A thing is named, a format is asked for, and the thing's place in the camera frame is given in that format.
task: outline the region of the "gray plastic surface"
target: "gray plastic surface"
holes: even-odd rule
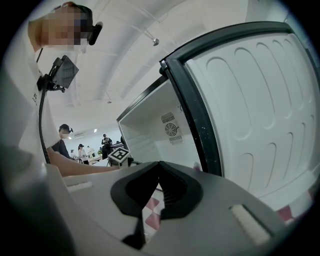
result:
[[[253,245],[229,210],[235,204],[245,205],[271,235],[284,228],[276,213],[232,181],[170,163],[202,185],[202,201],[185,218],[163,220],[154,237],[138,251],[120,241],[123,236],[132,234],[137,219],[118,210],[111,200],[110,190],[115,181],[150,163],[65,178],[68,185],[93,183],[93,187],[72,195],[54,165],[44,165],[37,157],[18,149],[0,149],[6,159],[0,167],[7,198],[17,211],[30,219],[40,234],[52,240],[53,245],[61,241],[60,246],[79,256],[194,256],[245,252]],[[15,156],[19,156],[19,161],[12,160]],[[49,207],[40,207],[39,203]],[[41,225],[40,220],[50,223]]]
[[[202,256],[223,256],[249,250],[253,244],[230,211],[238,204],[243,204],[271,235],[285,227],[275,212],[232,181],[168,164],[196,179],[202,185],[203,198],[185,218],[162,220],[142,251],[162,256],[194,256],[199,252]]]
[[[119,240],[134,233],[138,219],[120,212],[111,198],[111,187],[119,179],[137,172],[152,163],[131,168],[64,178],[67,186],[92,182],[93,186],[71,192],[76,204],[104,230]]]

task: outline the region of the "wall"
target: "wall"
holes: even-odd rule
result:
[[[113,144],[115,144],[116,141],[120,141],[121,133],[119,129],[104,133],[112,140]],[[82,138],[66,139],[64,143],[68,152],[70,152],[70,150],[78,151],[79,144],[84,145],[84,150],[87,149],[87,146],[90,146],[95,152],[98,152],[99,148],[102,146],[101,140],[104,133],[97,132],[97,134],[84,136]]]
[[[245,22],[284,22],[289,9],[278,0],[249,0]]]

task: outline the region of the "person's arm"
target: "person's arm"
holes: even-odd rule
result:
[[[52,148],[47,149],[51,164],[58,167],[62,177],[105,173],[109,171],[118,170],[118,166],[104,167],[104,166],[92,166],[87,164],[77,163],[64,157],[63,155],[54,152]]]

